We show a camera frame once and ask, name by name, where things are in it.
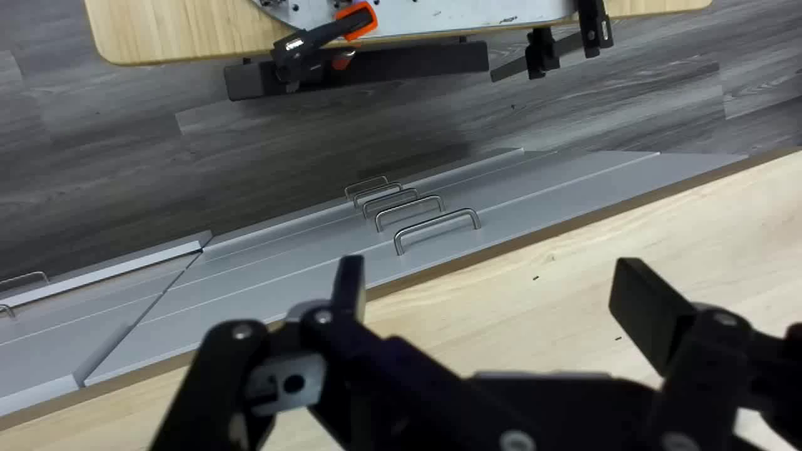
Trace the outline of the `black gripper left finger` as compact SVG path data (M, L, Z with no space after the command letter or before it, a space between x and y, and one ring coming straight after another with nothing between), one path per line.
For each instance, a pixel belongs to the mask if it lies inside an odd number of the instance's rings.
M456 451L463 377L362 323L365 257L337 261L327 300L276 331L213 325L147 451L260 451L277 416L307 410L344 451Z

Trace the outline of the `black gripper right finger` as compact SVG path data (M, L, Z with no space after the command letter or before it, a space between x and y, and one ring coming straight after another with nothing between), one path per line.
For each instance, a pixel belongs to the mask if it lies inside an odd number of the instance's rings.
M661 376L642 443L758 451L733 431L742 407L802 448L802 323L781 336L721 305L687 300L642 257L614 266L609 313Z

